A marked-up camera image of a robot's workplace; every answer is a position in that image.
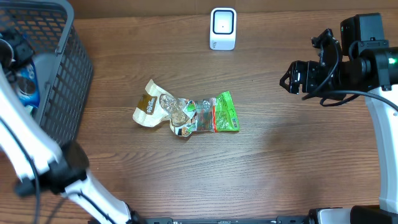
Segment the green clear candy bag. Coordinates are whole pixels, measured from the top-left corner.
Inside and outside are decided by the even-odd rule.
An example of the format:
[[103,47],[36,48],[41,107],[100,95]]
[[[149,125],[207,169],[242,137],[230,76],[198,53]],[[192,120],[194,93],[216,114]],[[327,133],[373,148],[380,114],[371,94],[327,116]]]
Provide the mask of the green clear candy bag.
[[239,119],[231,93],[225,91],[218,96],[194,101],[193,118],[178,131],[181,136],[188,137],[194,132],[238,132]]

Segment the beige Pantree snack bag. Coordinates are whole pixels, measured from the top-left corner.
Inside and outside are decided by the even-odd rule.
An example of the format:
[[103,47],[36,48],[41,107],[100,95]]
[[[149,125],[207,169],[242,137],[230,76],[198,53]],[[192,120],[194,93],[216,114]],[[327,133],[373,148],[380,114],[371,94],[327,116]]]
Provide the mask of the beige Pantree snack bag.
[[194,101],[176,98],[150,80],[133,113],[133,120],[148,128],[169,122],[175,135],[188,137],[197,131],[197,109]]

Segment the blue Oreo cookie pack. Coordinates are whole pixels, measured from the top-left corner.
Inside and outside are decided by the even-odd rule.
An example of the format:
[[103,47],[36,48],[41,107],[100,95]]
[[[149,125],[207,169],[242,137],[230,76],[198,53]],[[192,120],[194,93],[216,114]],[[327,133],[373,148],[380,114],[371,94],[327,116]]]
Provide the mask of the blue Oreo cookie pack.
[[15,91],[21,103],[24,106],[38,108],[40,104],[40,91],[33,61],[18,70],[16,77]]

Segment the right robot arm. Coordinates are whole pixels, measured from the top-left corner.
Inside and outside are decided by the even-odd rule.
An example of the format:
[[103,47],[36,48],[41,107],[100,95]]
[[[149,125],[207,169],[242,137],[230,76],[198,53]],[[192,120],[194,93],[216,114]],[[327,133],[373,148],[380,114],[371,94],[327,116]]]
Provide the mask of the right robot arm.
[[385,38],[379,13],[347,18],[341,22],[340,32],[340,40],[331,29],[313,37],[319,60],[292,62],[279,84],[289,93],[304,93],[303,100],[319,98],[324,107],[365,98],[376,135],[379,203],[314,208],[302,221],[397,223],[397,47],[391,47]]

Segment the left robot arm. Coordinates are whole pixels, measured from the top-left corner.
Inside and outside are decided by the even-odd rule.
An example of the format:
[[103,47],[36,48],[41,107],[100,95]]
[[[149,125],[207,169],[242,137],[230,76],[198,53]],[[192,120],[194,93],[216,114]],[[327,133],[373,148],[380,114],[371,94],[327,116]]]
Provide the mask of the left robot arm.
[[49,190],[75,202],[98,223],[144,223],[94,177],[76,141],[59,146],[25,110],[7,73],[24,68],[33,54],[18,31],[1,32],[1,149],[20,180],[16,193],[35,195],[39,203],[41,192]]

